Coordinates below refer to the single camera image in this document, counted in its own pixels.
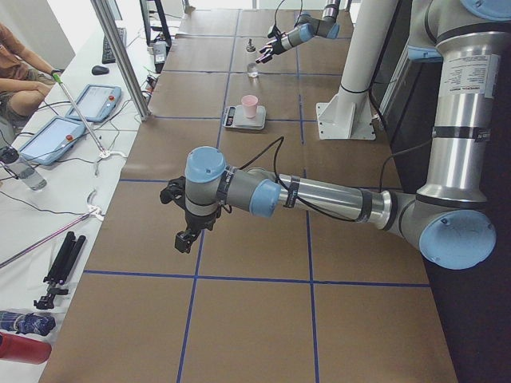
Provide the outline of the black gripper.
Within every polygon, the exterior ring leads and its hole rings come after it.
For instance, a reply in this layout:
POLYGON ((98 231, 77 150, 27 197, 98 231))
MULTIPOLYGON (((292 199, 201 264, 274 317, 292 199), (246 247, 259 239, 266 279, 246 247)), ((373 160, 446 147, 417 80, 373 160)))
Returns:
POLYGON ((280 55, 291 49, 291 44, 287 35, 281 35, 279 38, 274 38, 263 46, 259 51, 262 55, 256 59, 257 64, 265 64, 273 59, 274 55, 280 55))
POLYGON ((174 247, 180 253, 189 253, 192 245, 202 234, 202 230, 212 231, 216 220, 221 217, 220 205, 208 207, 207 214, 199 213, 185 207, 185 222, 187 224, 184 231, 179 231, 175 236, 174 247))

